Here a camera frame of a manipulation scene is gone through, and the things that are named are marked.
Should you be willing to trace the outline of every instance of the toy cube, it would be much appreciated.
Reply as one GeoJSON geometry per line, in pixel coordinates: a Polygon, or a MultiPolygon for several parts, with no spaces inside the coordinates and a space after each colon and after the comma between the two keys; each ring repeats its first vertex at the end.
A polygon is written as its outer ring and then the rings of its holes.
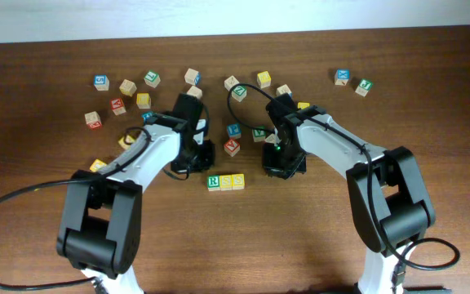
{"type": "Polygon", "coordinates": [[[264,140],[264,142],[266,143],[271,143],[271,144],[275,144],[276,140],[275,140],[275,134],[271,134],[269,135],[266,140],[264,140]]]}
{"type": "Polygon", "coordinates": [[[115,115],[124,114],[126,112],[126,108],[124,107],[124,103],[121,98],[111,100],[110,104],[112,105],[112,111],[115,115]]]}
{"type": "Polygon", "coordinates": [[[95,128],[103,126],[103,123],[101,122],[101,118],[99,117],[99,114],[97,113],[97,111],[92,111],[88,114],[85,114],[85,120],[86,120],[86,125],[90,129],[95,129],[95,128]]]}
{"type": "Polygon", "coordinates": [[[231,88],[233,88],[233,86],[237,84],[238,84],[238,80],[234,76],[226,78],[226,80],[224,81],[224,87],[228,91],[231,90],[231,88]]]}
{"type": "Polygon", "coordinates": [[[282,85],[277,88],[277,96],[280,96],[284,93],[290,94],[291,97],[293,97],[293,93],[291,92],[290,88],[287,85],[282,85]]]}
{"type": "Polygon", "coordinates": [[[148,121],[148,118],[151,118],[153,116],[152,111],[148,111],[147,113],[141,114],[141,118],[143,118],[143,123],[146,123],[148,121]]]}
{"type": "Polygon", "coordinates": [[[335,73],[335,85],[345,86],[349,81],[349,69],[337,69],[335,73]]]}
{"type": "MultiPolygon", "coordinates": [[[[202,129],[205,126],[206,126],[206,120],[199,119],[199,121],[197,122],[197,130],[202,129]]],[[[197,142],[197,144],[202,145],[202,143],[204,142],[204,131],[201,131],[200,133],[195,134],[195,136],[193,136],[193,139],[197,142]]]]}
{"type": "Polygon", "coordinates": [[[134,82],[124,80],[122,81],[122,84],[119,87],[119,90],[121,91],[122,94],[132,97],[135,91],[137,91],[137,86],[135,85],[134,82]]]}
{"type": "Polygon", "coordinates": [[[247,90],[246,87],[244,86],[237,86],[235,89],[232,91],[232,97],[235,98],[235,100],[242,102],[242,100],[246,97],[247,90]]]}
{"type": "Polygon", "coordinates": [[[220,190],[220,180],[219,176],[208,176],[208,191],[219,191],[220,190]]]}
{"type": "Polygon", "coordinates": [[[105,75],[96,75],[94,86],[97,91],[107,91],[110,88],[110,80],[105,75]]]}
{"type": "Polygon", "coordinates": [[[369,90],[371,90],[372,87],[373,87],[373,83],[363,78],[358,84],[358,87],[355,90],[355,92],[358,95],[366,97],[367,93],[369,92],[369,90]]]}
{"type": "Polygon", "coordinates": [[[220,190],[229,191],[232,189],[232,176],[219,176],[220,190]]]}
{"type": "Polygon", "coordinates": [[[238,139],[241,137],[241,134],[241,126],[239,126],[238,123],[234,123],[233,125],[228,126],[228,136],[231,139],[238,139]]]}
{"type": "Polygon", "coordinates": [[[150,99],[150,94],[138,93],[136,103],[139,109],[150,109],[152,107],[152,100],[150,99]]]}
{"type": "Polygon", "coordinates": [[[128,150],[130,148],[130,145],[134,144],[135,142],[135,138],[130,136],[130,135],[126,135],[126,139],[125,137],[123,136],[119,141],[119,145],[124,149],[124,150],[128,150]]]}
{"type": "Polygon", "coordinates": [[[229,156],[233,157],[241,150],[241,145],[238,144],[237,141],[234,139],[229,139],[226,144],[224,144],[224,151],[229,154],[229,156]]]}
{"type": "Polygon", "coordinates": [[[299,103],[297,104],[297,107],[298,107],[299,109],[305,109],[305,108],[307,108],[307,107],[309,107],[309,106],[310,106],[310,104],[309,104],[308,102],[299,102],[299,103]]]}
{"type": "Polygon", "coordinates": [[[90,165],[90,170],[93,171],[93,172],[97,172],[99,171],[100,168],[102,167],[106,167],[106,163],[103,163],[102,161],[100,161],[99,159],[96,159],[94,161],[94,163],[92,163],[90,165]]]}
{"type": "Polygon", "coordinates": [[[190,87],[186,94],[196,97],[199,100],[202,98],[202,90],[195,86],[190,87]]]}
{"type": "Polygon", "coordinates": [[[271,85],[271,76],[268,71],[257,74],[257,83],[261,89],[269,87],[271,85]]]}
{"type": "Polygon", "coordinates": [[[188,69],[184,75],[184,81],[192,86],[196,86],[201,80],[201,74],[195,69],[188,69]]]}
{"type": "Polygon", "coordinates": [[[262,142],[266,140],[266,131],[264,130],[252,130],[253,132],[253,141],[254,142],[262,142]]]}
{"type": "Polygon", "coordinates": [[[144,76],[144,82],[150,87],[156,87],[161,82],[161,77],[159,77],[159,73],[150,70],[144,76]]]}
{"type": "Polygon", "coordinates": [[[244,189],[244,174],[232,175],[232,189],[244,189]]]}

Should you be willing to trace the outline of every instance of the white wall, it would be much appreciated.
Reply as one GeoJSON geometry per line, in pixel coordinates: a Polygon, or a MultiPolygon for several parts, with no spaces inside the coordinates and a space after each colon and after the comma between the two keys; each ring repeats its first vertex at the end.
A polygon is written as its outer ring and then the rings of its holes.
{"type": "Polygon", "coordinates": [[[470,0],[0,0],[0,42],[470,25],[470,0]]]}

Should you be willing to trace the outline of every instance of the wooden table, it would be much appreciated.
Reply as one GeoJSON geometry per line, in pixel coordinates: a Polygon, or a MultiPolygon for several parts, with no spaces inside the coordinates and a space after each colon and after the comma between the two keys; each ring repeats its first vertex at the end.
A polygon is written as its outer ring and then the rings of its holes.
{"type": "MultiPolygon", "coordinates": [[[[239,154],[230,158],[223,151],[226,125],[233,123],[224,80],[235,75],[256,83],[256,73],[268,70],[268,93],[287,83],[296,100],[327,109],[364,140],[413,151],[437,212],[427,236],[451,241],[463,255],[453,269],[410,269],[406,286],[470,292],[470,27],[0,45],[0,195],[68,178],[96,158],[113,160],[122,151],[122,130],[142,123],[133,98],[124,99],[126,114],[115,116],[109,108],[120,82],[136,82],[153,96],[153,109],[164,111],[188,90],[188,67],[201,72],[211,112],[217,159],[207,174],[244,173],[246,189],[208,192],[206,173],[185,182],[159,174],[144,194],[134,262],[143,289],[287,292],[359,279],[366,248],[340,175],[310,157],[307,174],[269,178],[260,166],[261,144],[247,129],[239,154]],[[351,69],[350,85],[334,86],[337,68],[351,69]],[[143,82],[148,69],[161,75],[156,89],[143,82]],[[94,74],[108,75],[109,91],[92,86],[94,74]],[[366,98],[353,90],[360,78],[375,84],[366,98]],[[84,113],[94,110],[104,123],[97,131],[84,122],[84,113]]],[[[234,109],[249,123],[271,127],[266,103],[250,91],[234,109]]],[[[0,206],[0,281],[82,277],[55,252],[65,193],[65,187],[44,189],[0,206]]],[[[451,256],[425,245],[412,260],[437,264],[451,256]]]]}

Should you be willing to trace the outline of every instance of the brown tabletop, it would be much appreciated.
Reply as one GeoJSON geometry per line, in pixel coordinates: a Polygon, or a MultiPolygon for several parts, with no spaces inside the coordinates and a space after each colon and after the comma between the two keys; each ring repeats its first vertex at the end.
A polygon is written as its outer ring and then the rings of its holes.
{"type": "MultiPolygon", "coordinates": [[[[224,80],[235,75],[256,83],[267,70],[268,93],[287,84],[297,101],[327,109],[362,139],[415,154],[437,213],[427,236],[451,241],[463,255],[453,269],[409,269],[405,285],[470,293],[470,26],[0,45],[0,196],[68,178],[96,158],[113,160],[122,152],[122,131],[142,123],[134,98],[123,97],[126,114],[110,109],[121,81],[148,91],[153,110],[162,112],[188,90],[188,68],[202,75],[217,157],[210,171],[185,182],[160,173],[144,194],[134,268],[145,291],[288,292],[352,286],[360,278],[366,247],[338,173],[310,156],[307,174],[269,178],[261,143],[248,129],[234,158],[222,148],[234,122],[224,80]],[[351,70],[345,87],[333,83],[337,68],[351,70]],[[148,69],[161,76],[156,89],[143,82],[148,69]],[[109,91],[92,86],[95,74],[109,77],[109,91]],[[354,92],[360,78],[375,84],[365,98],[354,92]],[[86,127],[91,111],[103,128],[86,127]],[[231,173],[246,175],[244,190],[208,192],[207,175],[231,173]]],[[[266,103],[249,91],[233,108],[245,121],[271,127],[266,103]]],[[[43,189],[0,205],[1,282],[83,277],[55,251],[65,194],[66,187],[43,189]]],[[[451,257],[441,246],[424,245],[411,260],[438,264],[451,257]]]]}

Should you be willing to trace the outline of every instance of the white backdrop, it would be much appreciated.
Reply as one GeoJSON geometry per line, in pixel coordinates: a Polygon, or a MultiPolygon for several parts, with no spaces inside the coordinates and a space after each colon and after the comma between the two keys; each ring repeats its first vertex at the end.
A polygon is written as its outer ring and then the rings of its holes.
{"type": "Polygon", "coordinates": [[[0,0],[0,42],[470,25],[470,0],[0,0]]]}

